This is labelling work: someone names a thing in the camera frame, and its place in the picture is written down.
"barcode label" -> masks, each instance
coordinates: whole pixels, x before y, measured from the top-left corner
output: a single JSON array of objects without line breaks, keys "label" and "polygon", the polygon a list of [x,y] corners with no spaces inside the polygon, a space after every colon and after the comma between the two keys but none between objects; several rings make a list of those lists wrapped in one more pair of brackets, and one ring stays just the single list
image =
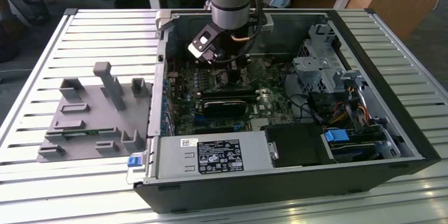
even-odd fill
[{"label": "barcode label", "polygon": [[180,140],[181,147],[197,146],[197,138],[184,138]]}]

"yellow wire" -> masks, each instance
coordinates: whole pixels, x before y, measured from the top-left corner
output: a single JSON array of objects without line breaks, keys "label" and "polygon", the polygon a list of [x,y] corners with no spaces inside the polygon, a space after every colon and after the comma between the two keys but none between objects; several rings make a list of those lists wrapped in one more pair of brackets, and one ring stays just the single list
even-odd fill
[{"label": "yellow wire", "polygon": [[369,124],[369,122],[368,122],[368,113],[366,113],[366,109],[364,108],[364,107],[361,107],[361,106],[357,106],[361,110],[362,110],[362,112],[364,112],[364,120],[365,120],[365,123],[366,124]]},{"label": "yellow wire", "polygon": [[346,116],[346,111],[330,122],[330,124],[341,120],[345,116]]}]

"floor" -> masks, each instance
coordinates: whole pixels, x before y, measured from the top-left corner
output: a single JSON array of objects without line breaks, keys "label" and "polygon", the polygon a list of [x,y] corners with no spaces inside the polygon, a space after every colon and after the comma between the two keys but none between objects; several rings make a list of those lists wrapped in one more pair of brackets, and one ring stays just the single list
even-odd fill
[{"label": "floor", "polygon": [[[0,64],[0,124],[20,93],[40,54],[45,48],[58,20],[66,8],[113,8],[114,0],[45,0],[52,20],[42,26],[30,27],[17,41],[18,56]],[[409,39],[404,42],[434,78],[448,89],[448,0],[440,0],[437,8],[428,14]],[[22,69],[24,71],[1,72]]]}]

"power supply label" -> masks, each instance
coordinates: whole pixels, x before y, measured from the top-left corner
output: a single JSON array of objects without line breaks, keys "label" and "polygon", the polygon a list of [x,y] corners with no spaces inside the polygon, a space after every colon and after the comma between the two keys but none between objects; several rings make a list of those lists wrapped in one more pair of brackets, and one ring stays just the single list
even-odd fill
[{"label": "power supply label", "polygon": [[240,140],[197,142],[197,162],[200,174],[244,170]]}]

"motherboard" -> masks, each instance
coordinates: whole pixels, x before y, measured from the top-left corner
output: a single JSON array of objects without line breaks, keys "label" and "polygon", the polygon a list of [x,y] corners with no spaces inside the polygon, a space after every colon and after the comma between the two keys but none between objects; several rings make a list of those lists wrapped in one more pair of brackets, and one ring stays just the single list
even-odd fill
[{"label": "motherboard", "polygon": [[294,122],[284,90],[286,63],[254,56],[238,70],[170,62],[166,79],[174,135],[257,131]]}]

